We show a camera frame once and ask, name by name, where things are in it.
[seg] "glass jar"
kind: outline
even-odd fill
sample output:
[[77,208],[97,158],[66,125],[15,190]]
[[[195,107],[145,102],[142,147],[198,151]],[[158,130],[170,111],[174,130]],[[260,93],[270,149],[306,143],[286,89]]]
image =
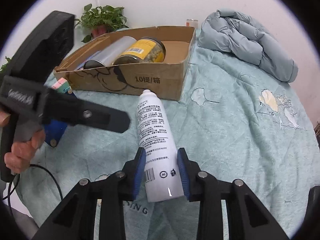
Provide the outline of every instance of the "glass jar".
[[166,54],[163,43],[155,38],[144,37],[124,51],[113,65],[143,62],[163,62]]
[[198,28],[198,20],[187,19],[186,26],[187,27],[195,27],[197,29]]

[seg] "yellow jar label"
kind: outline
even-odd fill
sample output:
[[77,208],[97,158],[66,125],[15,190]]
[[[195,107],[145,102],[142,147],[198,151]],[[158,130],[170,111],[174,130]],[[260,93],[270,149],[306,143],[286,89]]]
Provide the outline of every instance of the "yellow jar label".
[[144,59],[155,46],[156,43],[154,41],[145,39],[138,40],[121,55],[133,55]]

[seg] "cardboard box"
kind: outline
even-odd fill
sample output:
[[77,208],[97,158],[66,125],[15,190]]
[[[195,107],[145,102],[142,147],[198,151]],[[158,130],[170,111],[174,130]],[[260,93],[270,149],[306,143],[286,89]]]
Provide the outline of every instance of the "cardboard box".
[[[163,63],[137,63],[99,67],[87,70],[74,69],[90,55],[123,36],[136,40],[153,37],[166,48]],[[155,92],[159,98],[179,100],[190,54],[195,42],[193,27],[159,26],[106,33],[85,44],[65,58],[55,68],[59,80],[65,78],[73,90],[89,90],[140,95],[144,89]]]

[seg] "white spray can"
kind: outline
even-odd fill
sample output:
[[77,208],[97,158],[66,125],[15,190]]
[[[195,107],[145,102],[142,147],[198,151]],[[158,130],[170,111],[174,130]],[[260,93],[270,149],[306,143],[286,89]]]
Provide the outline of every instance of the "white spray can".
[[144,90],[137,106],[139,146],[146,150],[144,180],[149,202],[183,196],[177,148],[161,100]]

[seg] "red flower pot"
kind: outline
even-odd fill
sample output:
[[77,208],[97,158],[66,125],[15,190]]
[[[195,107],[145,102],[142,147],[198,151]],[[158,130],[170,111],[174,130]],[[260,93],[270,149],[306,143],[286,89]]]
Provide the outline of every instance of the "red flower pot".
[[91,31],[91,34],[92,34],[92,37],[93,38],[96,38],[102,34],[105,34],[107,33],[107,29],[105,27],[105,25],[100,25],[100,26],[97,26],[95,29],[93,29]]

